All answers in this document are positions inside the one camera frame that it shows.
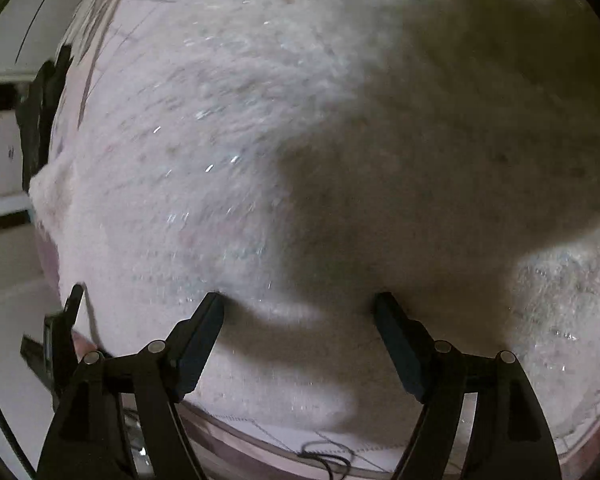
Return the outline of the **white sliding wardrobe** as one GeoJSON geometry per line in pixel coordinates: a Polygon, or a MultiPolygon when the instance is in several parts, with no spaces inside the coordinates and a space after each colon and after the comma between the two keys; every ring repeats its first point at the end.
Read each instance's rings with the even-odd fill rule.
{"type": "Polygon", "coordinates": [[[0,13],[0,84],[31,80],[56,56],[82,0],[9,0],[0,13]]]}

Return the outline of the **black garment on bed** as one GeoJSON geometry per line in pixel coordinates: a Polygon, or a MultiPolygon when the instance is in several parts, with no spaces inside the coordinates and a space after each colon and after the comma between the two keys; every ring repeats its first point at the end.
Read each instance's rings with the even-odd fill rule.
{"type": "Polygon", "coordinates": [[[16,106],[16,121],[22,151],[22,188],[28,192],[31,179],[47,164],[50,134],[72,61],[70,44],[63,44],[56,61],[47,60],[28,85],[16,106]]]}

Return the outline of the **white drawer unit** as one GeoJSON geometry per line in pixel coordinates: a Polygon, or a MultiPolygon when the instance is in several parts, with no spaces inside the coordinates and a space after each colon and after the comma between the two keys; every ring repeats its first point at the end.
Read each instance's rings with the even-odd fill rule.
{"type": "Polygon", "coordinates": [[[22,187],[20,131],[13,110],[0,112],[0,217],[31,207],[22,187]]]}

